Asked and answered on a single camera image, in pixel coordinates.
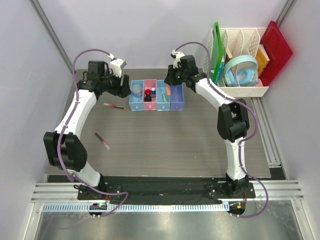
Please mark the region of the sky blue drawer box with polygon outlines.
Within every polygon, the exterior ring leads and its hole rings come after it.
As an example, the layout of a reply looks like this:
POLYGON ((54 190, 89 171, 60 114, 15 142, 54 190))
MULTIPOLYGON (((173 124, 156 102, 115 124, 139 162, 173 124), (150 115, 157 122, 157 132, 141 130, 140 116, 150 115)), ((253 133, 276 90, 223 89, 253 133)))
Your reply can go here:
POLYGON ((156 81, 156 110, 169 111, 171 106, 170 96, 167 94, 167 85, 164 80, 156 81))

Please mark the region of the red black stamp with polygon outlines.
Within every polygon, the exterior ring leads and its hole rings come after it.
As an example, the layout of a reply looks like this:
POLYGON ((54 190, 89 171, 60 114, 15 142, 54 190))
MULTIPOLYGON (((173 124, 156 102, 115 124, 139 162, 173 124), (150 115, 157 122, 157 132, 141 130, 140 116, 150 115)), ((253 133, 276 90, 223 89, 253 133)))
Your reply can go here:
POLYGON ((152 101, 151 93, 152 92, 150 89, 146 89, 144 91, 144 102, 151 102, 152 101))

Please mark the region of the light blue drawer box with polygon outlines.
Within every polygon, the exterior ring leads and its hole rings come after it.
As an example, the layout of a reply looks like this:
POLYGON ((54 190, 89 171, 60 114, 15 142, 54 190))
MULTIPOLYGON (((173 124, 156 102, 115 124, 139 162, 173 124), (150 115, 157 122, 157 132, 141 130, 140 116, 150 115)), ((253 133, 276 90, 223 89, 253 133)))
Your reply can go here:
POLYGON ((131 95, 129 96, 129 106, 132 111, 144 110, 143 97, 144 81, 132 80, 130 83, 131 95))

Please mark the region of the purple drawer box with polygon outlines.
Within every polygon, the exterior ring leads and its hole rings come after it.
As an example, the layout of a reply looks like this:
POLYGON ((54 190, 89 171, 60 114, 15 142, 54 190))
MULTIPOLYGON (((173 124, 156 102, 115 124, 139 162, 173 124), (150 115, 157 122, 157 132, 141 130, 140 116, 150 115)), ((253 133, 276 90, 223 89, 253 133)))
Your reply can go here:
POLYGON ((172 85, 170 87, 170 110, 182 111, 185 106, 183 85, 172 85))

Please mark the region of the blue cap stamp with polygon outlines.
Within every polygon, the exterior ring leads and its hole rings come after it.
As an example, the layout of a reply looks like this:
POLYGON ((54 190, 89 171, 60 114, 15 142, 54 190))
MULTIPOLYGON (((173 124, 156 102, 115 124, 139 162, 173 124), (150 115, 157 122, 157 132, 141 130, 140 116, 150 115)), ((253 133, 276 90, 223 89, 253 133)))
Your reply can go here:
POLYGON ((150 96, 151 96, 152 98, 155 98, 155 97, 156 97, 156 88, 155 88, 155 87, 152 87, 152 88, 151 88, 151 94, 150 94, 150 96))

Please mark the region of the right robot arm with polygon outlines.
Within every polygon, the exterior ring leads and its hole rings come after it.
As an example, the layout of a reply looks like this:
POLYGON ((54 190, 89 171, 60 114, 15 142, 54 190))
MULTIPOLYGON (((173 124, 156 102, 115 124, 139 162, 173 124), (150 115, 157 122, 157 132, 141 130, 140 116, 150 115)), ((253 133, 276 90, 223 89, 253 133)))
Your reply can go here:
POLYGON ((229 197, 243 197, 245 189, 249 186, 244 161, 244 139, 250 128, 246 102, 243 99, 236 100, 212 85, 207 75, 199 72, 192 55, 184 55, 178 51, 172 53, 171 57, 174 62, 168 66, 164 82, 170 86, 184 83, 217 110, 217 131, 225 142, 227 152, 225 191, 229 197))

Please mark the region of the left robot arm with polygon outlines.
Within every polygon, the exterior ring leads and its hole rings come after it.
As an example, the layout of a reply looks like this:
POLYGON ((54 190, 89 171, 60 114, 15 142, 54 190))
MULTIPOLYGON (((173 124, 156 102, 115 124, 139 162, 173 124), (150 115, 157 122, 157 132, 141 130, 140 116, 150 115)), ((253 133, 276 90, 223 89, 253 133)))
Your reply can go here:
POLYGON ((125 98, 131 94, 129 76, 122 74, 125 60, 115 58, 89 61, 82 80, 76 81, 72 103, 61 123, 43 137, 49 164, 64 170, 71 180, 82 182, 93 198, 100 200, 107 192, 104 177, 88 163, 88 153, 81 142, 81 132, 92 108, 107 92, 125 98))

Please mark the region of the clear jar of clips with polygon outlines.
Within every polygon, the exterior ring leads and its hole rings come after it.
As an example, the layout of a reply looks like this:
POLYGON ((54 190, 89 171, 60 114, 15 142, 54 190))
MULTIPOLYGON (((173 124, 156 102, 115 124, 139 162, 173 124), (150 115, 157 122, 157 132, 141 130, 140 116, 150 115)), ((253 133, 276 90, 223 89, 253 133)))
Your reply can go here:
POLYGON ((136 98, 140 98, 143 95, 143 87, 140 84, 135 84, 131 89, 132 95, 136 98))

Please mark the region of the pink drawer box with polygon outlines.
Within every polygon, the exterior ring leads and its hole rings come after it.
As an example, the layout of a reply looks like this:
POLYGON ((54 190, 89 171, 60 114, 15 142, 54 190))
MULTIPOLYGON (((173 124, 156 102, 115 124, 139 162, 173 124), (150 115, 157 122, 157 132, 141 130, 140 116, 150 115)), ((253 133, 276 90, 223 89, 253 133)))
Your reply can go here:
POLYGON ((143 81, 143 106, 144 110, 156 110, 157 109, 157 102, 156 102, 156 97, 152 98, 151 102, 144 102, 144 97, 145 97, 145 90, 151 88, 156 88, 157 89, 157 80, 156 79, 145 79, 143 81))

